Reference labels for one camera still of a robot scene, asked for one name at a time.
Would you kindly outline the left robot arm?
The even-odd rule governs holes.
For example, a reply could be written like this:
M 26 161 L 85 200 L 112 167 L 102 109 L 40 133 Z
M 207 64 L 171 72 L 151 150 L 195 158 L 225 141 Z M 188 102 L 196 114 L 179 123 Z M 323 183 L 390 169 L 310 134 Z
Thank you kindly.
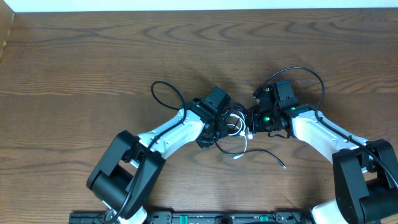
M 105 223 L 143 223 L 146 203 L 166 159 L 195 141 L 212 146 L 227 135 L 231 97 L 214 87 L 206 98 L 184 103 L 177 114 L 137 136 L 120 132 L 90 174 L 86 186 L 109 207 Z

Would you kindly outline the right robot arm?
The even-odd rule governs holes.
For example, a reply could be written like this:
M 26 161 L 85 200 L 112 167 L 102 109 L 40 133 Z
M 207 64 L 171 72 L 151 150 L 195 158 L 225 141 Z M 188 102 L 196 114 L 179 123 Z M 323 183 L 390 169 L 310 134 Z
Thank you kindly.
M 284 130 L 311 145 L 333 165 L 335 199 L 313 207 L 313 223 L 379 223 L 397 214 L 397 158 L 385 139 L 355 136 L 301 104 L 289 80 L 253 93 L 249 109 L 252 133 Z

